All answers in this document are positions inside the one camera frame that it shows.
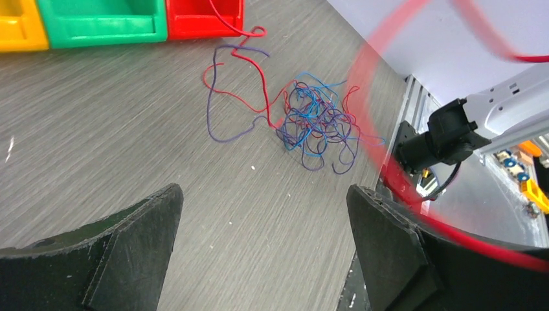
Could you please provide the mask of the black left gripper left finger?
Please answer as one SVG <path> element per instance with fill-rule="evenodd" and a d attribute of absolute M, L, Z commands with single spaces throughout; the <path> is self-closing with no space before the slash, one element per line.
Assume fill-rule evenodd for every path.
<path fill-rule="evenodd" d="M 78 229 L 1 250 L 2 310 L 156 310 L 184 196 L 171 183 Z"/>

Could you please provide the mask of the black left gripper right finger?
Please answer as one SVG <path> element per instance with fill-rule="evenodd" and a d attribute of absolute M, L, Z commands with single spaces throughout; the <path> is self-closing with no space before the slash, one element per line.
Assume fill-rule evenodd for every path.
<path fill-rule="evenodd" d="M 547 310 L 548 274 L 462 247 L 352 185 L 346 203 L 373 310 Z"/>

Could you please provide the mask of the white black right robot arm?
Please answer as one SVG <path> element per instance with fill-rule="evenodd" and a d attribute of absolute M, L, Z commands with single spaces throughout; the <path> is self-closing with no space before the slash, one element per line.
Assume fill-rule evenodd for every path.
<path fill-rule="evenodd" d="M 429 115 L 425 133 L 405 134 L 392 155 L 405 172 L 455 165 L 475 150 L 493 151 L 548 133 L 548 64 L 539 63 Z"/>

